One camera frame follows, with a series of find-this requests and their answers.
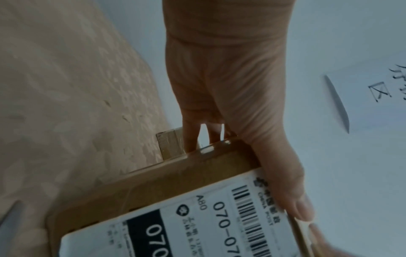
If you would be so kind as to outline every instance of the paper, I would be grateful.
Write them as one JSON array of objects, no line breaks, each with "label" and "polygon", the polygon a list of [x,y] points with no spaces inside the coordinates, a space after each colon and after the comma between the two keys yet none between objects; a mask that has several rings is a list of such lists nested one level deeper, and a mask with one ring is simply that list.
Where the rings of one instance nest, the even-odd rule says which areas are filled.
[{"label": "paper", "polygon": [[348,132],[406,121],[406,52],[331,72],[327,77],[341,100]]},{"label": "paper", "polygon": [[261,170],[62,238],[60,257],[300,257]]}]

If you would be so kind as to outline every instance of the beige floor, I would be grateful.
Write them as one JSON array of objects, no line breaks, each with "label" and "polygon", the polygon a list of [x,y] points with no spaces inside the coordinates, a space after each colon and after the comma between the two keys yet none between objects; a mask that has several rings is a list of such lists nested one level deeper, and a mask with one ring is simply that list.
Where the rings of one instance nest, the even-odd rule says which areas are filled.
[{"label": "beige floor", "polygon": [[48,256],[50,208],[161,160],[149,67],[79,0],[0,1],[0,215],[26,206],[12,256]]}]

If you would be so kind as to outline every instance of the black barcode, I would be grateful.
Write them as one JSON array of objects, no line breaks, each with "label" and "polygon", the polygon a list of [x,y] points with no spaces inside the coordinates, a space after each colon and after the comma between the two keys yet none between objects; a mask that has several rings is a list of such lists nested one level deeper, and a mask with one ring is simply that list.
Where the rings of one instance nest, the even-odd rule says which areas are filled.
[{"label": "black barcode", "polygon": [[272,257],[248,187],[233,189],[232,193],[253,257]]}]

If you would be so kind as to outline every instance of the brown cardboard box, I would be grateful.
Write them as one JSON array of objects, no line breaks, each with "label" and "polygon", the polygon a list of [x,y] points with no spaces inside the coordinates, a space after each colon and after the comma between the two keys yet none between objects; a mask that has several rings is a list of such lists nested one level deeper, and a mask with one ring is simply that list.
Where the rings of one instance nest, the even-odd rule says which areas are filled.
[{"label": "brown cardboard box", "polygon": [[[52,255],[57,256],[60,240],[67,233],[257,167],[259,163],[251,148],[241,140],[234,139],[135,171],[59,208],[48,217]],[[302,253],[309,256],[299,226],[293,218],[291,225]]]}]

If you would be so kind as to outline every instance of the hand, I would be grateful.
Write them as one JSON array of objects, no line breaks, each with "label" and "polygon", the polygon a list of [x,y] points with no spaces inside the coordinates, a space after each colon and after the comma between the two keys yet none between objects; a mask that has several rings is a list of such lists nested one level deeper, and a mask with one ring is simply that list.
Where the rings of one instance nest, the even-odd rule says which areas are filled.
[{"label": "hand", "polygon": [[355,257],[355,255],[332,247],[315,224],[310,224],[309,230],[311,234],[312,251],[315,257]]},{"label": "hand", "polygon": [[256,153],[288,213],[312,220],[303,167],[283,127],[286,35],[292,0],[164,0],[166,67],[183,117],[184,148],[200,125],[210,143],[234,133]]}]

